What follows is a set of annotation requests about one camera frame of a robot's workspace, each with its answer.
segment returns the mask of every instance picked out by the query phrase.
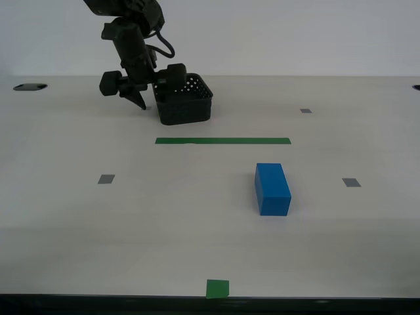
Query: green tape square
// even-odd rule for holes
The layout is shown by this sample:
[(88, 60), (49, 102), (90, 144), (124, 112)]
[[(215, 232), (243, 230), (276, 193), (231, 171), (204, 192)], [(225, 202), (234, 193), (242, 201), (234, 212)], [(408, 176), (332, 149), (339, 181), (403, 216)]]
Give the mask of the green tape square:
[(228, 280), (208, 280), (206, 299), (223, 299), (229, 296)]

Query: green tape strip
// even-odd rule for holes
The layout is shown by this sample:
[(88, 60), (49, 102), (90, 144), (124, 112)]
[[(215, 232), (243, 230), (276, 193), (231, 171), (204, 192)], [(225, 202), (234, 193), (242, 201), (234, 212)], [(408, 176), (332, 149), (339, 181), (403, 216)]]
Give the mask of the green tape strip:
[(157, 138), (156, 144), (291, 144), (289, 138)]
[(223, 299), (229, 296), (228, 280), (208, 280), (207, 290), (205, 292), (206, 299)]

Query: white wall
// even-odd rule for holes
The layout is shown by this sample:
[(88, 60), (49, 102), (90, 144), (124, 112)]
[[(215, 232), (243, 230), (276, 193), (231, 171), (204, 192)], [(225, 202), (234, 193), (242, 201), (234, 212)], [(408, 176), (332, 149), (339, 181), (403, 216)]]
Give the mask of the white wall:
[[(200, 74), (420, 75), (420, 0), (160, 0), (175, 60)], [(119, 68), (82, 0), (2, 0), (12, 74)]]

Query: blue block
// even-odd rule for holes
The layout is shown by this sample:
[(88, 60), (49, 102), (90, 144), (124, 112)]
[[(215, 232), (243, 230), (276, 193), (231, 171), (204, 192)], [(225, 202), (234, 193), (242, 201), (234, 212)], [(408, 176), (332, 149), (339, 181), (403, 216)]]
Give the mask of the blue block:
[(255, 171), (260, 215), (286, 216), (291, 194), (281, 164), (258, 163)]

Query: gray square marker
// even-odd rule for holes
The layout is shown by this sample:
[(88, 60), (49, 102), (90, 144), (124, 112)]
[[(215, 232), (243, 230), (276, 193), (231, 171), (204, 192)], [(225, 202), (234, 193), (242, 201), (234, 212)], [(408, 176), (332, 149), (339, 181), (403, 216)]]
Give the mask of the gray square marker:
[(362, 187), (355, 178), (343, 178), (343, 181), (347, 187)]
[(115, 175), (101, 175), (98, 184), (111, 184)]

